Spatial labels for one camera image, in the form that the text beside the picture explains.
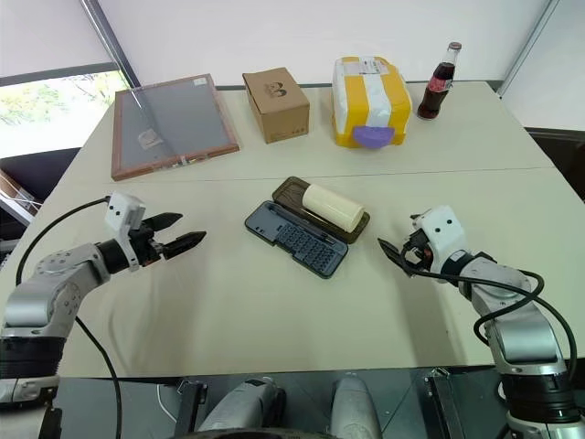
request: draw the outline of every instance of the purple handle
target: purple handle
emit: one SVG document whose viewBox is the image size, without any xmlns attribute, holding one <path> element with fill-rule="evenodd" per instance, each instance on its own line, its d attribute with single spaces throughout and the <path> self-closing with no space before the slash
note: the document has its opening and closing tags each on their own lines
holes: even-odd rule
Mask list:
<svg viewBox="0 0 585 439">
<path fill-rule="evenodd" d="M 379 149 L 390 145 L 394 137 L 394 128 L 387 126 L 356 126 L 352 132 L 354 140 L 365 148 Z"/>
</svg>

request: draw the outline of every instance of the glass pane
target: glass pane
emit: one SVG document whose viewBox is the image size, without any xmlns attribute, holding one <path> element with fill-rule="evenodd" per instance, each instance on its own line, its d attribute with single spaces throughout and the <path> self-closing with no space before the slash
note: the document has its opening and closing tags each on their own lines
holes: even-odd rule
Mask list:
<svg viewBox="0 0 585 439">
<path fill-rule="evenodd" d="M 83 146 L 126 88 L 119 71 L 0 88 L 0 158 Z"/>
</svg>

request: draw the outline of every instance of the yellow box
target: yellow box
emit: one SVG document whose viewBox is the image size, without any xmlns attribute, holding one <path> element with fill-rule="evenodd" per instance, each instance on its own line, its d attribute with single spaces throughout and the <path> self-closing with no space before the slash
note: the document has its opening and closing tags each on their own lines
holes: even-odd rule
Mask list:
<svg viewBox="0 0 585 439">
<path fill-rule="evenodd" d="M 333 77 L 335 141 L 380 148 L 404 141 L 412 102 L 398 69 L 381 57 L 343 57 Z"/>
</svg>

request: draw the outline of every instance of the cardboard box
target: cardboard box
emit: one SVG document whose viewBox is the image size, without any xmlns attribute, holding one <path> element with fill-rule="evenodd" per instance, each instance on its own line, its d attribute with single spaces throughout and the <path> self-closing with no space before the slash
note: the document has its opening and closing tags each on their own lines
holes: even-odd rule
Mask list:
<svg viewBox="0 0 585 439">
<path fill-rule="evenodd" d="M 309 132 L 309 101 L 286 68 L 242 76 L 267 144 Z"/>
</svg>

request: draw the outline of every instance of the cola bottle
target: cola bottle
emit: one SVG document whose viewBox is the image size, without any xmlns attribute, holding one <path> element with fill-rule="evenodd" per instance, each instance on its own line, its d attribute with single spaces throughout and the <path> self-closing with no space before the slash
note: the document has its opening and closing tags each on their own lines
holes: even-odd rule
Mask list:
<svg viewBox="0 0 585 439">
<path fill-rule="evenodd" d="M 455 61 L 461 50 L 461 43 L 452 41 L 449 43 L 447 53 L 441 64 L 437 66 L 432 78 L 424 91 L 424 99 L 419 105 L 417 115 L 423 119 L 434 119 L 439 114 L 442 100 L 445 99 L 453 81 L 455 73 Z"/>
</svg>

